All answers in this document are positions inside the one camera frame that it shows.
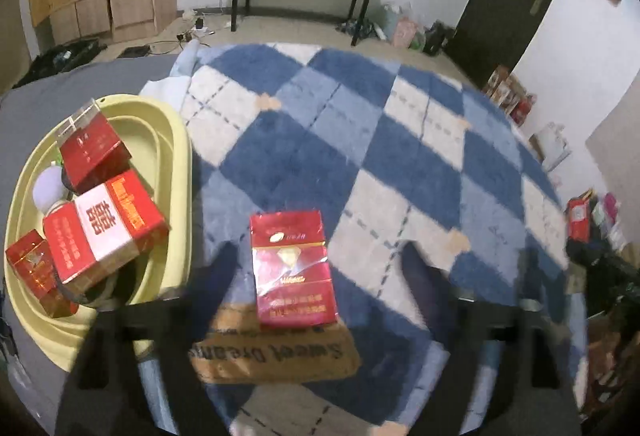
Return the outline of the red Diamond cigarette pack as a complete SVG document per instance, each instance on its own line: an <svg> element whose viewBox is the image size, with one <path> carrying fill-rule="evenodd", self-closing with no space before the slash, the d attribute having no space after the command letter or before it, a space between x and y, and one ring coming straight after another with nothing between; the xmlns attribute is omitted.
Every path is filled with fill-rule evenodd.
<svg viewBox="0 0 640 436"><path fill-rule="evenodd" d="M257 317L266 329L337 322L328 246L316 210L256 214L250 248Z"/></svg>

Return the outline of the blue white checkered rug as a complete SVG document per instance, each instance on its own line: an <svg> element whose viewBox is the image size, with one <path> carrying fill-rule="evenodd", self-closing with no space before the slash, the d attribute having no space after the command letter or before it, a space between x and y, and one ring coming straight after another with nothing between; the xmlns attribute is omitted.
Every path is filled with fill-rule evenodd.
<svg viewBox="0 0 640 436"><path fill-rule="evenodd" d="M521 134L477 90L308 45L202 47L170 64L189 79L178 98L193 147L193 265L235 242L224 299L250 304L252 215L319 211L338 311L361 359L344 380L209 385L233 434L398 434L416 419L447 352L401 274L405 240L457 286L509 305L521 252L534 248L544 308L570 330L570 382L585 393L585 303L565 289L562 204Z"/></svg>

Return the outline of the yellow plastic tray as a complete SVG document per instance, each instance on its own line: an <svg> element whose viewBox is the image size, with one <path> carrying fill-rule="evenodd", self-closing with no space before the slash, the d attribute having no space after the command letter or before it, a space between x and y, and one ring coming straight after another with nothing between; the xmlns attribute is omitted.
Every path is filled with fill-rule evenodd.
<svg viewBox="0 0 640 436"><path fill-rule="evenodd" d="M131 166L144 180L154 202L169 222L166 241L137 263L137 281L130 302L154 300L189 277L192 255L192 149L186 126L169 105L134 95L98 100L107 121L126 144ZM21 279L3 264L6 294L26 333L58 368L72 367L78 348L96 312L81 306L67 318L47 317Z"/></svg>

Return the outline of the red fire extinguisher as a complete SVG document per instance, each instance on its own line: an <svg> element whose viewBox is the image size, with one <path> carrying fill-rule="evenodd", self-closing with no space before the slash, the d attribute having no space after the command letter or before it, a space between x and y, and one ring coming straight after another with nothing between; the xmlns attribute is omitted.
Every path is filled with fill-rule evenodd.
<svg viewBox="0 0 640 436"><path fill-rule="evenodd" d="M521 127L528 117L530 111L533 109L534 104L536 104L537 96L536 95L527 95L522 98L518 104L513 108L510 113L510 117L516 126Z"/></svg>

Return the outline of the red clear-top cigarette pack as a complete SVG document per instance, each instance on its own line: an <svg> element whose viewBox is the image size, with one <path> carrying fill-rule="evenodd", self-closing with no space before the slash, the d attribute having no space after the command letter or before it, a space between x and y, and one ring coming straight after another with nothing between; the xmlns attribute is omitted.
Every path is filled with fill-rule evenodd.
<svg viewBox="0 0 640 436"><path fill-rule="evenodd" d="M89 100L54 131L70 188L83 194L128 170L131 154L96 100Z"/></svg>

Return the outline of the red double happiness pack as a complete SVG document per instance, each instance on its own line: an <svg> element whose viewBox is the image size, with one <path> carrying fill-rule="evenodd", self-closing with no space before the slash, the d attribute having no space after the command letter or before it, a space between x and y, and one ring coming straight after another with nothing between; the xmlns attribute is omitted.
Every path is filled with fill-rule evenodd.
<svg viewBox="0 0 640 436"><path fill-rule="evenodd" d="M80 295L151 251L169 226L130 168L55 208L43 231L60 282Z"/></svg>

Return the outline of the white round puff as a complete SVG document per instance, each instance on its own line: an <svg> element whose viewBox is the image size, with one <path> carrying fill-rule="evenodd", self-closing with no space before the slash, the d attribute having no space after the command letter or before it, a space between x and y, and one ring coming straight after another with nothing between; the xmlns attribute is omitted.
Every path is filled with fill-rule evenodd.
<svg viewBox="0 0 640 436"><path fill-rule="evenodd" d="M51 165L45 168L32 186L32 200L43 216L68 201L70 192L63 182L63 167Z"/></svg>

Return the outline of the black suitcase on floor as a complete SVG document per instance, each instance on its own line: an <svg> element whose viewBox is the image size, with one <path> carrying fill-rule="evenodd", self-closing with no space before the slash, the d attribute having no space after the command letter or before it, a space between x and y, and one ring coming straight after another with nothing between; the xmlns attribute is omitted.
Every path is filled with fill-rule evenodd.
<svg viewBox="0 0 640 436"><path fill-rule="evenodd" d="M60 73L70 72L89 63L106 48L98 38L74 40L67 44L54 46L35 58L27 73L16 82L16 89L34 81Z"/></svg>

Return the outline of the small red cigarette pack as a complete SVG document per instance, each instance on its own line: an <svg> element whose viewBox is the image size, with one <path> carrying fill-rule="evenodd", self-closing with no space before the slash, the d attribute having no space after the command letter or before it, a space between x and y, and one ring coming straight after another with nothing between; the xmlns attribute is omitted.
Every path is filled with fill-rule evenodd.
<svg viewBox="0 0 640 436"><path fill-rule="evenodd" d="M76 314L78 305L56 286L48 242L33 229L6 248L6 259L50 318Z"/></svg>

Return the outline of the grey bed sheet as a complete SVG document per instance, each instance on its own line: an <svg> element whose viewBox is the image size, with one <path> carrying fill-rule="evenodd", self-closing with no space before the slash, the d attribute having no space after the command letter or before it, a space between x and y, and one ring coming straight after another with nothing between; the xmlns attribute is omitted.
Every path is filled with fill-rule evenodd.
<svg viewBox="0 0 640 436"><path fill-rule="evenodd" d="M18 176L38 142L89 99L111 94L137 95L146 82L167 76L174 62L173 56L156 56L90 63L12 89L2 97L2 234L8 229ZM66 372L44 356L23 329L9 300L3 302L2 318L12 329L17 349L17 357L11 361L10 384L29 414L51 435Z"/></svg>

